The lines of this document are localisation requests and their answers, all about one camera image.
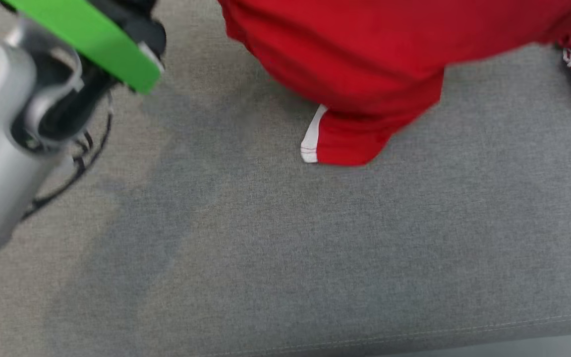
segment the gray upholstery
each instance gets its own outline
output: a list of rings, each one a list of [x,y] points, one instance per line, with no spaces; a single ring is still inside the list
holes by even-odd
[[[571,334],[571,74],[555,50],[450,68],[437,108],[343,169],[301,162],[315,104],[225,38],[216,2],[163,0],[159,16],[165,82],[118,93],[100,164],[0,254],[0,357]]]

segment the green plastic strip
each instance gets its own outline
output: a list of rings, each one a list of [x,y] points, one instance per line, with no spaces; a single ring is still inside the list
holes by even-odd
[[[140,93],[160,69],[113,21],[86,0],[4,0]]]

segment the seam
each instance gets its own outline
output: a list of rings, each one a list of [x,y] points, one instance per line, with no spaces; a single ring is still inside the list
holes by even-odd
[[[571,321],[571,314],[565,314],[560,316],[550,316],[547,318],[529,319],[524,321],[514,321],[508,323],[498,323],[483,326],[474,327],[462,327],[462,328],[450,328],[444,330],[431,330],[424,332],[412,332],[410,334],[397,334],[390,335],[387,337],[367,337],[364,339],[350,339],[341,341],[330,341],[327,343],[315,343],[315,344],[299,344],[295,346],[284,346],[276,348],[267,348],[263,350],[247,350],[247,351],[236,351],[236,352],[223,352],[223,353],[210,353],[206,355],[191,355],[190,357],[222,357],[229,355],[245,355],[246,357],[254,357],[260,355],[278,355],[283,353],[293,353],[293,352],[304,352],[304,351],[316,351],[316,350],[327,350],[337,347],[350,347],[350,346],[364,346],[368,344],[382,344],[389,343],[392,341],[403,341],[410,340],[415,337],[428,337],[429,335],[455,335],[455,334],[475,334],[478,332],[491,332],[498,330],[508,330],[510,328],[527,327],[527,326],[537,326],[546,325],[548,323],[560,323]]]

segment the gray sofa cushion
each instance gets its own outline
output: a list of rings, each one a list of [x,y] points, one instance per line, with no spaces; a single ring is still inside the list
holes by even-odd
[[[558,52],[451,68],[442,103],[371,165],[309,166],[315,104],[225,38],[216,3],[159,13],[165,83],[118,94],[99,165],[0,255],[0,356],[354,356],[571,334]]]

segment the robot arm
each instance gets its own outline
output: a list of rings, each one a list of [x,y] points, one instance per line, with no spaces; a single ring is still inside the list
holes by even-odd
[[[21,11],[31,9],[23,7],[28,4],[59,6],[57,0],[6,2],[17,4]],[[120,24],[119,35],[133,41],[127,50],[146,48],[147,56],[159,65],[166,36],[164,28],[150,18],[155,0],[88,2],[95,7],[95,15]],[[65,32],[53,32],[32,14],[20,13],[14,30],[0,42],[0,249],[65,149],[85,131],[97,102],[120,82],[135,90],[151,83],[138,81],[141,78],[129,68],[116,67],[120,61],[89,52],[85,43],[66,42],[59,34]],[[53,57],[55,48],[70,54],[76,68]]]

